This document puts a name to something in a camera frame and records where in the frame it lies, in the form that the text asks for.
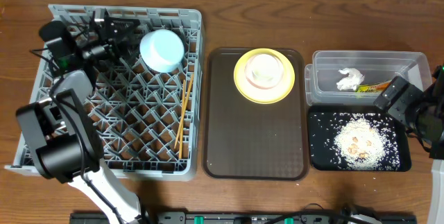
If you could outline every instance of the wooden table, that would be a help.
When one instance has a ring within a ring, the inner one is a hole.
[[[28,103],[43,45],[39,28],[52,19],[49,3],[195,8],[206,30],[205,55],[222,46],[285,47],[306,63],[317,50],[421,51],[434,68],[444,57],[444,0],[8,0],[0,21],[0,165],[11,164],[20,129],[15,110]],[[204,76],[202,93],[208,86]],[[201,168],[190,182],[122,180],[148,207],[193,212],[290,212],[307,203],[338,209],[345,202],[379,211],[414,213],[426,223],[432,160],[410,140],[406,173],[329,173],[310,169],[298,182],[215,180]],[[57,180],[0,169],[0,223],[67,223],[73,211],[98,208]]]

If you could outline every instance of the green tape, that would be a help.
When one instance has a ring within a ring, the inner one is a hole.
[[[285,224],[294,224],[293,218],[286,218],[284,221]]]
[[[202,216],[194,217],[194,224],[203,224],[203,217]]]

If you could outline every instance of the crumpled paper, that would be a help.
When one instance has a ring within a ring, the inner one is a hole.
[[[339,82],[336,83],[338,90],[356,90],[358,85],[360,85],[364,81],[364,75],[362,75],[361,72],[359,72],[355,68],[345,68],[339,70],[339,72],[341,72],[341,74],[343,75],[348,74],[348,77],[342,78]]]

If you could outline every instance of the pair of chopsticks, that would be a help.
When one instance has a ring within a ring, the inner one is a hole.
[[[174,142],[174,148],[176,148],[178,144],[178,140],[180,138],[179,143],[179,159],[182,159],[182,143],[183,143],[183,119],[185,118],[185,111],[187,110],[187,104],[189,95],[191,93],[191,87],[193,85],[193,79],[194,79],[194,73],[191,74],[191,80],[188,84],[188,90],[187,90],[187,97],[185,98],[185,85],[187,83],[187,79],[183,80],[183,89],[182,89],[182,114],[180,118],[179,128],[178,128],[178,134],[176,135],[176,141]]]

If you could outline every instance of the gray dish rack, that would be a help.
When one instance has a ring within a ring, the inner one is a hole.
[[[136,58],[132,63],[122,60],[98,74],[97,88],[84,106],[102,140],[108,166],[119,178],[192,179],[196,174],[204,58],[201,13],[192,9],[49,5],[54,20],[66,24],[86,24],[95,8],[105,8],[111,17],[139,19],[141,24],[135,32],[138,39],[165,28],[177,33],[185,43],[182,64],[172,73],[159,74]],[[81,32],[77,26],[70,26],[69,30],[73,35]],[[178,148],[173,146],[181,118],[182,82],[186,78],[188,85],[192,73],[194,81],[184,115],[185,156],[179,160]],[[42,60],[31,102],[47,96],[52,83],[47,63]],[[23,136],[13,164],[5,169],[39,175]]]

